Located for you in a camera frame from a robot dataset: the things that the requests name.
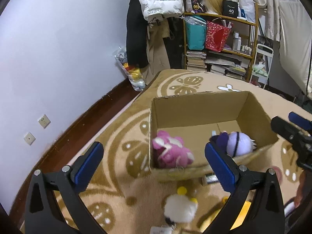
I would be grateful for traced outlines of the white-haired plush doll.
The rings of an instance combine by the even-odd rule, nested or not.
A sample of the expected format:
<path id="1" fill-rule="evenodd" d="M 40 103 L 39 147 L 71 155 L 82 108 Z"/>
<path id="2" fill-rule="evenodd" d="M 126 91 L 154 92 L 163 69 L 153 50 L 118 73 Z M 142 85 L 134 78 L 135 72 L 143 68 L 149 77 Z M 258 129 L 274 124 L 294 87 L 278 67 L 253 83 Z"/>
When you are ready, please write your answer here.
<path id="1" fill-rule="evenodd" d="M 257 147 L 255 140 L 242 132 L 222 132 L 217 134 L 213 130 L 210 141 L 214 142 L 220 150 L 231 157 L 252 153 Z"/>

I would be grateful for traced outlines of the yellow plush toy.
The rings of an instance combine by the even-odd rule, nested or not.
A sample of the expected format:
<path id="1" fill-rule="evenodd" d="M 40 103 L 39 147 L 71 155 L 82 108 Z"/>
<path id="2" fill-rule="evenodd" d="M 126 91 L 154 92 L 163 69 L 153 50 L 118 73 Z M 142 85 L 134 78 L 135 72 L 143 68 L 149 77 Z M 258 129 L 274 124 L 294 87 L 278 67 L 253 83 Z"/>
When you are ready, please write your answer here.
<path id="1" fill-rule="evenodd" d="M 205 220 L 200 222 L 199 230 L 201 233 L 204 231 L 217 219 L 218 223 L 225 223 L 225 221 L 230 220 L 232 226 L 230 230 L 238 228 L 244 222 L 247 213 L 251 207 L 251 201 L 245 200 L 245 202 L 241 205 L 241 209 L 237 211 L 233 205 L 234 203 L 228 202 L 229 197 L 223 197 L 218 208 L 210 213 Z"/>

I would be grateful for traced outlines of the white fluffy plush yellow balls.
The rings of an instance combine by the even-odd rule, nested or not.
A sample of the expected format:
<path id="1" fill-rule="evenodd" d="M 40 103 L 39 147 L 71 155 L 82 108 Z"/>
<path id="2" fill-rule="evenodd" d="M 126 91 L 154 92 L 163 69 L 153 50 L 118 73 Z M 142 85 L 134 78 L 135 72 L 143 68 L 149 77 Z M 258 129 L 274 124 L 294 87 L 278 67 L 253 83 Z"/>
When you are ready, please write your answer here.
<path id="1" fill-rule="evenodd" d="M 198 209 L 198 201 L 195 197 L 187 196 L 187 192 L 186 187 L 180 186 L 176 194 L 166 198 L 164 217 L 167 224 L 176 225 L 193 221 Z"/>

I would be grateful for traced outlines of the pink bear plush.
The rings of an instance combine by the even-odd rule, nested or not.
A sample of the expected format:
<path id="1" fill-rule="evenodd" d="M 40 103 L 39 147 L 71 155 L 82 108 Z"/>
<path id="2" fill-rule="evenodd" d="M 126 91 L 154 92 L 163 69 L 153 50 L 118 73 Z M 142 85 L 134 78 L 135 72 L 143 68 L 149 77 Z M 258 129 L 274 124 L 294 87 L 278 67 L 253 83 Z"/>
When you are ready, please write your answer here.
<path id="1" fill-rule="evenodd" d="M 184 146 L 181 137 L 171 137 L 164 130 L 157 132 L 152 146 L 158 168 L 186 168 L 195 160 L 192 151 Z"/>

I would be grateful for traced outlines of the small black silver box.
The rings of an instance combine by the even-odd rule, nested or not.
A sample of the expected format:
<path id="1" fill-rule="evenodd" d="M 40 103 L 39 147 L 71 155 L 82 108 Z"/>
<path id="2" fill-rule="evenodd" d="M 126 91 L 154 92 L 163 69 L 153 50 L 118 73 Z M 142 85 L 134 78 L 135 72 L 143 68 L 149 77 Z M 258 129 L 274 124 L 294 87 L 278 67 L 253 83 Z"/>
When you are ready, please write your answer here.
<path id="1" fill-rule="evenodd" d="M 207 186 L 207 185 L 218 183 L 218 182 L 219 182 L 219 180 L 215 174 L 205 175 L 201 179 L 201 183 L 203 186 Z"/>

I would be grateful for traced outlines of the white metal cart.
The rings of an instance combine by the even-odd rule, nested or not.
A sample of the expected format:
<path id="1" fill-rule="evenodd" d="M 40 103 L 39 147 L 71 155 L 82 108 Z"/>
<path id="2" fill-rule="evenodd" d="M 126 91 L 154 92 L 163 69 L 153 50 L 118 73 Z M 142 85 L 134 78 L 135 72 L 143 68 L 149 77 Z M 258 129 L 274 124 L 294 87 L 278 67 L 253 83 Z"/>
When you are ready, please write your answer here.
<path id="1" fill-rule="evenodd" d="M 269 82 L 273 56 L 274 50 L 272 48 L 263 44 L 256 45 L 255 60 L 249 83 L 263 89 L 266 87 Z"/>

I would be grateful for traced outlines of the wooden bookshelf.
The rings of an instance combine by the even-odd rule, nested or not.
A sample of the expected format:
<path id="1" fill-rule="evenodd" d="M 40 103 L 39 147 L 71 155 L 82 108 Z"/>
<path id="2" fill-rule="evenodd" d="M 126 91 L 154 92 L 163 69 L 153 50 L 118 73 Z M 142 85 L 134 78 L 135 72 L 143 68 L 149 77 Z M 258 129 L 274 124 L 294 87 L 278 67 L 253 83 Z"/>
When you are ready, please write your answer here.
<path id="1" fill-rule="evenodd" d="M 232 18 L 230 16 L 211 14 L 211 13 L 192 13 L 185 12 L 184 16 L 200 16 L 209 22 L 215 22 L 218 24 L 222 23 L 224 19 L 226 23 L 232 22 L 233 26 L 230 30 L 230 34 L 225 42 L 223 50 L 219 53 L 231 54 L 243 59 L 248 59 L 248 63 L 243 63 L 245 66 L 246 73 L 244 75 L 245 81 L 249 81 L 252 75 L 252 67 L 255 61 L 256 54 L 256 44 L 258 40 L 258 30 L 259 30 L 259 6 L 258 3 L 254 3 L 255 8 L 255 22 L 249 22 L 244 19 Z M 241 49 L 233 49 L 234 43 L 234 33 L 238 32 L 238 36 L 241 38 L 241 45 L 245 45 L 246 52 L 243 52 Z"/>

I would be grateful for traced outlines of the white paper tag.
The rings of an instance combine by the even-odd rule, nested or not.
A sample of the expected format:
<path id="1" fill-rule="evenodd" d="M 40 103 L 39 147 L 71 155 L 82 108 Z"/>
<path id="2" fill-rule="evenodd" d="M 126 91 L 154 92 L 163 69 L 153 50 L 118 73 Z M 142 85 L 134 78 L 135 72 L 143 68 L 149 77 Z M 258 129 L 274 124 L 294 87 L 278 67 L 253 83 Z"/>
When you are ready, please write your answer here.
<path id="1" fill-rule="evenodd" d="M 172 234 L 172 227 L 151 227 L 149 234 Z"/>

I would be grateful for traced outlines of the stack of books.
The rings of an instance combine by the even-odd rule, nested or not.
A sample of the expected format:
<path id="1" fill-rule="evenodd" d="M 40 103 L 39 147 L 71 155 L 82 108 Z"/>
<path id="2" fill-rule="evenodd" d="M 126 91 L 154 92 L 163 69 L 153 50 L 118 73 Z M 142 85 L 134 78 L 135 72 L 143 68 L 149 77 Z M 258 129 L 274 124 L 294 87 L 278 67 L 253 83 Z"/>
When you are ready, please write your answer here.
<path id="1" fill-rule="evenodd" d="M 205 64 L 206 52 L 203 51 L 187 51 L 186 52 L 186 68 L 193 71 L 207 71 Z"/>

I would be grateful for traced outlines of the red patterned gift bag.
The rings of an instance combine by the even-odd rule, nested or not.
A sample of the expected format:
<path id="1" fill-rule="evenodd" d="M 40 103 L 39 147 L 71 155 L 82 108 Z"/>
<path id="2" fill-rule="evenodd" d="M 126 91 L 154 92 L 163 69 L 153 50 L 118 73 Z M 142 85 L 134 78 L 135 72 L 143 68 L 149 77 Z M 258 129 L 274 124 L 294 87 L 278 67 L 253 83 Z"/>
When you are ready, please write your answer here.
<path id="1" fill-rule="evenodd" d="M 212 21 L 207 21 L 205 48 L 215 52 L 223 51 L 230 31 L 231 29 L 228 27 Z"/>

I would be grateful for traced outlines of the black box labelled 40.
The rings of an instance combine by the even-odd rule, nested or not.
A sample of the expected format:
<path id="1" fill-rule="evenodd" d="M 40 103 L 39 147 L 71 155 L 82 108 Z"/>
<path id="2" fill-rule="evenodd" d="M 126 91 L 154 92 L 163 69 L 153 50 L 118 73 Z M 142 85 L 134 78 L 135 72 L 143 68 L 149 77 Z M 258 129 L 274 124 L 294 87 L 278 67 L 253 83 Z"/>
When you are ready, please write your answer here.
<path id="1" fill-rule="evenodd" d="M 238 3 L 229 0 L 223 0 L 223 15 L 231 18 L 238 17 Z"/>

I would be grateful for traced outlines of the clear bag of toys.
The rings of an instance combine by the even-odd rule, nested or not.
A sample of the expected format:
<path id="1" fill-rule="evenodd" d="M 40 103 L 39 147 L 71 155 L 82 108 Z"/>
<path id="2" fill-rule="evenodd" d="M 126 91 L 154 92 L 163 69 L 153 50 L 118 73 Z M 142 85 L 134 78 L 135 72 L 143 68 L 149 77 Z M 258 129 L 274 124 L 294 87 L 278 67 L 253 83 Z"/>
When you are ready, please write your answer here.
<path id="1" fill-rule="evenodd" d="M 117 64 L 128 77 L 133 89 L 135 91 L 143 91 L 145 88 L 145 81 L 143 80 L 140 69 L 137 66 L 129 65 L 126 48 L 119 46 L 117 51 L 114 53 L 114 57 Z"/>

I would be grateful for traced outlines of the hanging beige coat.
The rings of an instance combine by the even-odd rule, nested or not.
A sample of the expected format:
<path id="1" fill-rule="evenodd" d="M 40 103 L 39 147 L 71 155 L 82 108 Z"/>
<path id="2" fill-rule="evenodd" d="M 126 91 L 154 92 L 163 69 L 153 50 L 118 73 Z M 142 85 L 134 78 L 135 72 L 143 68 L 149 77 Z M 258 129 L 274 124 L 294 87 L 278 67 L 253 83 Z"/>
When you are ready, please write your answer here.
<path id="1" fill-rule="evenodd" d="M 146 53 L 149 64 L 140 69 L 146 85 L 150 84 L 159 72 L 170 69 L 169 58 L 163 41 L 167 37 L 170 37 L 167 19 L 148 26 Z"/>

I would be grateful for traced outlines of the hanging black coat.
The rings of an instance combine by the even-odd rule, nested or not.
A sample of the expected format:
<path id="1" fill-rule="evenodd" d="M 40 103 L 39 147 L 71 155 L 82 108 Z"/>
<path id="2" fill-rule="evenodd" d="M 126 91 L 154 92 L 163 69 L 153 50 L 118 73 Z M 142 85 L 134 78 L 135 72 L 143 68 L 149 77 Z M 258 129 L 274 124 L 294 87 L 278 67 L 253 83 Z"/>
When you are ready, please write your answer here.
<path id="1" fill-rule="evenodd" d="M 129 0 L 129 8 L 126 17 L 126 51 L 128 63 L 132 66 L 145 68 L 148 62 L 147 56 L 147 26 L 139 0 Z"/>

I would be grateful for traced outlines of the wall socket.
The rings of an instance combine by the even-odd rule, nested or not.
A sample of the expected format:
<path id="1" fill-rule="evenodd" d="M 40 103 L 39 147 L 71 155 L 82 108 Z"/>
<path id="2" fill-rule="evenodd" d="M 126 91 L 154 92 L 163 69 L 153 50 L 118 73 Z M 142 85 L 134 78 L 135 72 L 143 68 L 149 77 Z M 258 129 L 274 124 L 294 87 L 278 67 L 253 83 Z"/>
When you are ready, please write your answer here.
<path id="1" fill-rule="evenodd" d="M 51 120 L 44 114 L 41 118 L 38 119 L 38 123 L 45 129 L 50 123 Z"/>
<path id="2" fill-rule="evenodd" d="M 31 132 L 28 132 L 28 133 L 24 136 L 24 140 L 25 140 L 25 142 L 26 142 L 28 145 L 31 146 L 31 145 L 35 142 L 36 138 L 32 135 Z"/>

